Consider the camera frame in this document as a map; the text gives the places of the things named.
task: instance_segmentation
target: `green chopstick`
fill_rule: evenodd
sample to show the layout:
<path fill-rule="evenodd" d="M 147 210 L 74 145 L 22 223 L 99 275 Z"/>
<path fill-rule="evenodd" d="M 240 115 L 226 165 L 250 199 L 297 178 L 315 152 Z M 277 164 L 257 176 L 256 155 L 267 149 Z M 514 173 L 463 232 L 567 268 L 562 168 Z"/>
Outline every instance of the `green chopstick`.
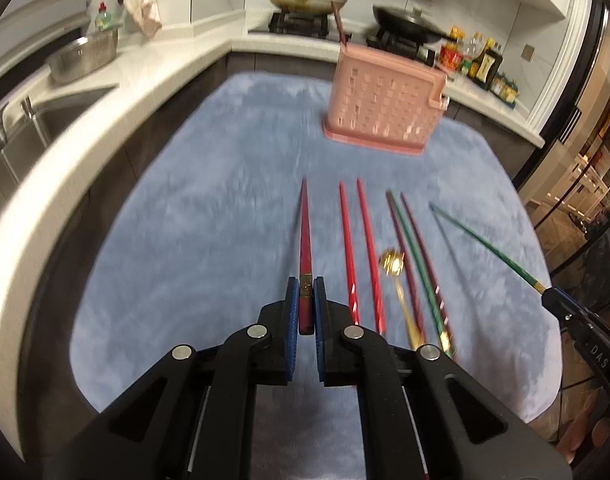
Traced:
<path fill-rule="evenodd" d="M 443 211 L 441 208 L 439 208 L 439 206 L 432 204 L 431 202 L 430 202 L 429 206 L 432 211 L 435 211 L 436 213 L 438 213 L 439 215 L 441 215 L 442 217 L 444 217 L 445 219 L 450 221 L 452 224 L 456 225 L 458 228 L 465 231 L 468 235 L 470 235 L 472 238 L 474 238 L 476 241 L 478 241 L 481 245 L 483 245 L 488 250 L 490 250 L 493 254 L 498 256 L 499 259 L 501 259 L 503 262 L 505 262 L 510 269 L 514 270 L 515 273 L 517 273 L 522 279 L 524 279 L 527 283 L 529 283 L 530 286 L 534 290 L 536 290 L 538 293 L 543 294 L 543 292 L 545 292 L 545 287 L 543 286 L 543 284 L 538 282 L 538 280 L 535 277 L 533 277 L 533 275 L 531 275 L 529 272 L 527 272 L 523 267 L 521 267 L 519 264 L 517 264 L 514 260 L 512 260 L 509 256 L 507 256 L 504 252 L 500 251 L 499 249 L 496 249 L 489 241 L 485 240 L 485 238 L 483 238 L 482 236 L 476 234 L 469 227 L 467 227 L 466 225 L 459 222 L 453 216 L 450 216 L 449 214 L 447 214 L 445 211 Z"/>
<path fill-rule="evenodd" d="M 434 326 L 436 328 L 436 333 L 438 334 L 439 341 L 441 342 L 441 347 L 443 352 L 448 357 L 451 357 L 451 346 L 449 344 L 449 338 L 447 336 L 447 330 L 445 330 L 445 325 L 443 324 L 443 319 L 441 318 L 441 312 L 438 310 L 438 305 L 436 304 L 436 296 L 434 295 L 434 290 L 432 289 L 432 282 L 429 279 L 429 273 L 427 272 L 427 267 L 425 266 L 425 262 L 421 257 L 420 248 L 418 247 L 416 240 L 412 236 L 409 226 L 403 218 L 403 215 L 400 212 L 400 208 L 396 199 L 394 198 L 393 193 L 388 189 L 385 193 L 387 200 L 392 204 L 394 211 L 396 211 L 396 216 L 399 218 L 399 223 L 403 227 L 403 232 L 405 233 L 405 238 L 407 238 L 407 243 L 412 252 L 412 257 L 414 258 L 414 262 L 416 264 L 416 268 L 418 269 L 418 273 L 421 277 L 421 283 L 423 284 L 423 289 L 425 290 L 425 294 L 427 296 L 427 300 L 430 304 L 430 310 L 432 311 L 432 318 L 434 319 Z"/>

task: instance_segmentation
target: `dark red chopstick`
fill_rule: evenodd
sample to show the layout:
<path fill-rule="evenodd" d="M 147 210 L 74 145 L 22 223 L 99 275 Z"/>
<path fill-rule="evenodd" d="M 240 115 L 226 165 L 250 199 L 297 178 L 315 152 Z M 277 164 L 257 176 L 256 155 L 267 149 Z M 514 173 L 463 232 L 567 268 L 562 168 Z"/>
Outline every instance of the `dark red chopstick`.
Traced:
<path fill-rule="evenodd" d="M 314 333 L 314 313 L 312 305 L 311 240 L 309 238 L 309 203 L 307 202 L 307 180 L 303 178 L 301 187 L 301 263 L 299 268 L 301 294 L 299 298 L 299 333 Z"/>
<path fill-rule="evenodd" d="M 345 242 L 345 270 L 347 271 L 347 292 L 349 294 L 349 310 L 355 325 L 361 323 L 358 314 L 358 295 L 356 293 L 356 272 L 354 270 L 354 250 L 352 249 L 352 232 L 349 225 L 349 214 L 347 212 L 347 198 L 345 186 L 341 182 L 338 185 L 341 195 L 341 217 L 343 219 L 343 241 Z"/>
<path fill-rule="evenodd" d="M 407 200 L 405 199 L 405 195 L 403 193 L 400 194 L 400 199 L 403 202 L 403 208 L 405 208 L 405 212 L 407 213 L 407 218 L 409 219 L 409 223 L 412 225 L 412 229 L 414 230 L 414 235 L 416 237 L 416 241 L 418 242 L 418 247 L 421 249 L 421 254 L 423 255 L 423 260 L 425 261 L 425 267 L 427 268 L 427 273 L 429 274 L 429 280 L 432 282 L 432 288 L 434 288 L 434 296 L 436 298 L 436 303 L 438 304 L 438 310 L 441 313 L 441 318 L 443 319 L 443 324 L 445 325 L 445 331 L 447 332 L 447 337 L 450 340 L 452 359 L 456 360 L 455 347 L 454 347 L 454 339 L 451 333 L 451 323 L 449 322 L 449 316 L 447 315 L 447 307 L 445 306 L 445 301 L 443 300 L 443 295 L 441 294 L 441 287 L 438 285 L 438 280 L 436 279 L 436 273 L 434 272 L 434 266 L 432 265 L 432 260 L 429 258 L 429 252 L 425 246 L 425 242 L 421 237 L 421 233 L 416 225 L 416 221 L 412 216 L 412 211 L 407 204 Z"/>
<path fill-rule="evenodd" d="M 421 333 L 423 341 L 427 341 L 427 337 L 425 336 L 425 326 L 423 323 L 423 312 L 421 311 L 420 301 L 418 299 L 418 288 L 416 288 L 414 273 L 412 272 L 413 259 L 408 257 L 409 253 L 407 252 L 407 248 L 405 246 L 403 232 L 400 230 L 399 219 L 396 216 L 396 211 L 394 211 L 394 206 L 391 202 L 393 196 L 389 192 L 386 193 L 386 196 L 387 205 L 389 206 L 389 212 L 391 214 L 391 220 L 394 222 L 394 230 L 396 231 L 396 237 L 399 240 L 400 252 L 405 254 L 405 265 L 403 266 L 403 270 L 405 270 L 405 276 L 407 277 L 407 286 L 409 286 L 409 296 L 412 301 L 412 309 L 414 310 L 414 321 L 416 321 L 416 326 L 418 326 L 418 330 Z"/>
<path fill-rule="evenodd" d="M 356 185 L 358 186 L 358 198 L 361 202 L 361 213 L 363 213 L 363 227 L 365 228 L 365 241 L 367 243 L 367 258 L 370 262 L 371 295 L 374 301 L 374 319 L 376 322 L 376 330 L 379 334 L 384 335 L 386 327 L 385 315 L 383 312 L 383 296 L 381 294 L 381 282 L 379 280 L 378 259 L 376 258 L 376 251 L 374 250 L 374 237 L 371 234 L 370 212 L 368 210 L 365 189 L 363 188 L 363 181 L 360 178 L 356 179 Z"/>

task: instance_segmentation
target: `table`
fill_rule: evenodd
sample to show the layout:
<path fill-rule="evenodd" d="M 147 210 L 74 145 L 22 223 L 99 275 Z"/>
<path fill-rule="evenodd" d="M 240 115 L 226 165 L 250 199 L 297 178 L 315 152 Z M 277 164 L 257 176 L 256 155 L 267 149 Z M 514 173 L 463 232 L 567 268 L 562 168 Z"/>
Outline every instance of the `table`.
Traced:
<path fill-rule="evenodd" d="M 96 409 L 176 344 L 221 344 L 284 297 L 288 277 L 298 275 L 303 176 L 313 271 L 325 277 L 330 300 L 347 303 L 339 181 L 348 191 L 368 328 L 373 306 L 355 180 L 365 183 L 378 251 L 397 245 L 385 190 L 404 191 L 432 256 L 461 366 L 526 421 L 554 400 L 557 321 L 530 286 L 429 209 L 431 200 L 550 284 L 527 213 L 490 147 L 447 119 L 422 156 L 328 140 L 321 117 L 330 89 L 311 78 L 240 73 L 203 102 L 144 173 L 104 242 L 74 323 L 72 370 Z M 393 283 L 383 275 L 381 283 L 387 340 L 407 347 Z M 299 338 L 288 388 L 259 388 L 253 451 L 253 478 L 364 477 L 355 391 L 322 387 L 312 337 Z"/>

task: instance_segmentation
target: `stove burner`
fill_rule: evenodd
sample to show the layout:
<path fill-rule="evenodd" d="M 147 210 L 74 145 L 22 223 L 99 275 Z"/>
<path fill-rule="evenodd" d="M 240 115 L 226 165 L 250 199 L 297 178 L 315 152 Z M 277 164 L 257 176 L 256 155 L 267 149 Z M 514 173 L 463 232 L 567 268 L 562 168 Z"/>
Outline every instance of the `stove burner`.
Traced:
<path fill-rule="evenodd" d="M 269 22 L 269 31 L 277 34 L 295 34 L 310 38 L 326 38 L 329 19 L 326 14 L 304 12 L 275 12 Z"/>
<path fill-rule="evenodd" d="M 376 36 L 367 36 L 366 42 L 367 46 L 372 48 L 397 54 L 397 56 L 407 57 L 408 59 L 424 63 L 427 66 L 434 66 L 434 50 L 431 48 L 421 50 L 422 44 L 387 32 L 383 28 L 379 29 Z"/>

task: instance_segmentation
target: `light switch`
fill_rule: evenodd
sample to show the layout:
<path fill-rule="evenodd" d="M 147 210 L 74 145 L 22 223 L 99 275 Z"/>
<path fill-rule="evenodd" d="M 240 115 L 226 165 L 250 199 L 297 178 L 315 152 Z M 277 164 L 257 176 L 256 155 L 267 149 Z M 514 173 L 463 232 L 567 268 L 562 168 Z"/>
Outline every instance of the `light switch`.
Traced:
<path fill-rule="evenodd" d="M 523 53 L 521 54 L 521 57 L 523 59 L 525 59 L 527 62 L 532 62 L 535 52 L 536 52 L 536 49 L 533 46 L 526 44 L 523 49 Z"/>

